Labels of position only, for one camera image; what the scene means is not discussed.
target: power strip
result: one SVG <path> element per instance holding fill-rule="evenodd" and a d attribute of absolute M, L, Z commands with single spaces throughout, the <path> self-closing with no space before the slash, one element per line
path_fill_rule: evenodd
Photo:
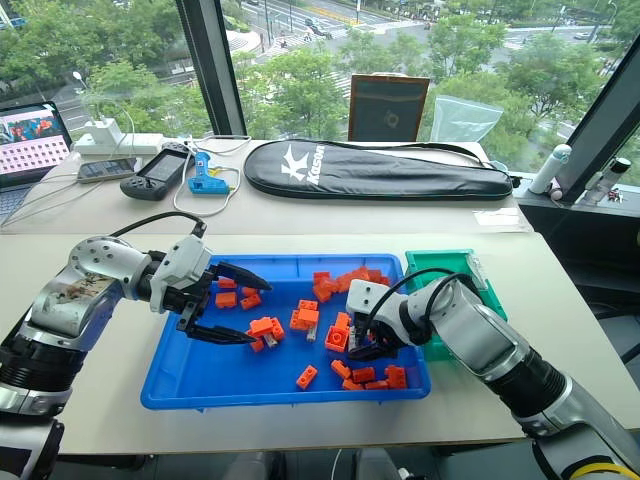
<path fill-rule="evenodd" d="M 156 155 L 166 141 L 161 133 L 124 134 L 113 118 L 87 122 L 73 149 L 81 155 Z"/>

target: teal container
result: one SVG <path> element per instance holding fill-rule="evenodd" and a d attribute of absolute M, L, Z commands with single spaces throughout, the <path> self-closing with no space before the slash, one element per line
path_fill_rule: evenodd
<path fill-rule="evenodd" d="M 440 267 L 471 275 L 484 304 L 500 315 L 505 322 L 507 321 L 507 314 L 502 305 L 500 305 L 491 282 L 484 275 L 482 265 L 480 265 L 480 261 L 473 250 L 412 250 L 405 252 L 405 255 L 409 263 L 407 274 L 423 268 Z M 443 274 L 438 272 L 425 273 L 407 282 L 407 289 L 410 293 L 414 292 L 441 276 Z M 423 350 L 427 362 L 454 359 L 451 352 L 444 346 L 444 343 L 437 335 L 423 347 Z"/>

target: yellow cable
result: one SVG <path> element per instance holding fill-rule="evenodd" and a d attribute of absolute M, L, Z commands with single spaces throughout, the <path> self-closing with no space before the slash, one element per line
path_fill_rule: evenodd
<path fill-rule="evenodd" d="M 580 478 L 589 473 L 598 472 L 619 473 L 620 475 L 624 475 L 625 477 L 631 478 L 632 480 L 640 480 L 640 476 L 633 473 L 627 467 L 615 465 L 613 463 L 590 463 L 589 465 L 580 467 L 578 470 L 573 472 L 573 475 L 569 477 L 569 480 L 575 480 L 576 478 Z"/>

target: laptop screen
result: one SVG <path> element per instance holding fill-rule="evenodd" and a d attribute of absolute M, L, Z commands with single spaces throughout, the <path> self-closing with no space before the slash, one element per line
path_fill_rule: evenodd
<path fill-rule="evenodd" d="M 69 154 L 70 138 L 53 103 L 0 111 L 0 187 L 32 183 Z"/>

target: table surface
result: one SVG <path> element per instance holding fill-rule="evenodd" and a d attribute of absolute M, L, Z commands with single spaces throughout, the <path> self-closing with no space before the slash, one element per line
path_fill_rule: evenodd
<path fill-rule="evenodd" d="M 242 142 L 235 140 L 210 140 L 213 150 L 229 149 Z M 240 167 L 247 155 L 263 141 L 252 141 L 232 155 L 215 156 L 215 160 L 227 166 Z M 488 161 L 477 143 L 458 143 Z M 428 158 L 443 163 L 474 165 L 464 155 L 444 151 L 385 151 L 395 155 Z M 50 181 L 38 184 L 29 193 L 30 202 L 62 186 L 73 182 L 74 176 L 51 178 L 78 171 L 81 158 L 72 153 L 68 160 L 49 172 Z M 235 183 L 227 172 L 230 184 Z M 67 200 L 93 188 L 94 184 L 77 184 L 41 201 L 25 206 L 13 219 L 29 215 L 36 210 Z M 178 198 L 182 208 L 195 212 L 212 211 L 222 204 L 221 197 L 194 196 L 188 188 Z M 173 191 L 162 201 L 136 200 L 125 196 L 118 180 L 103 183 L 81 200 L 52 208 L 24 220 L 2 227 L 3 233 L 106 233 L 112 232 L 134 220 L 173 210 Z M 509 222 L 499 217 L 484 217 L 480 224 L 475 212 L 491 212 L 508 207 L 515 216 Z M 219 215 L 206 219 L 209 232 L 216 234 L 341 234 L 341 233 L 421 233 L 421 232 L 530 232 L 533 229 L 516 200 L 509 196 L 497 201 L 379 201 L 379 200 L 310 200 L 275 197 L 251 187 L 246 180 L 229 206 Z M 182 233 L 184 219 L 171 218 L 143 227 L 142 233 Z"/>
<path fill-rule="evenodd" d="M 640 428 L 640 392 L 570 279 L 536 233 L 205 236 L 216 253 L 392 253 L 473 248 L 509 321 L 547 360 L 584 385 L 627 428 Z M 6 335 L 84 235 L 0 236 L 0 334 Z M 137 234 L 142 250 L 181 235 Z M 63 453 L 218 452 L 521 438 L 507 408 L 460 365 L 431 363 L 422 400 L 151 411 L 139 395 L 166 315 L 120 302 L 60 416 Z"/>

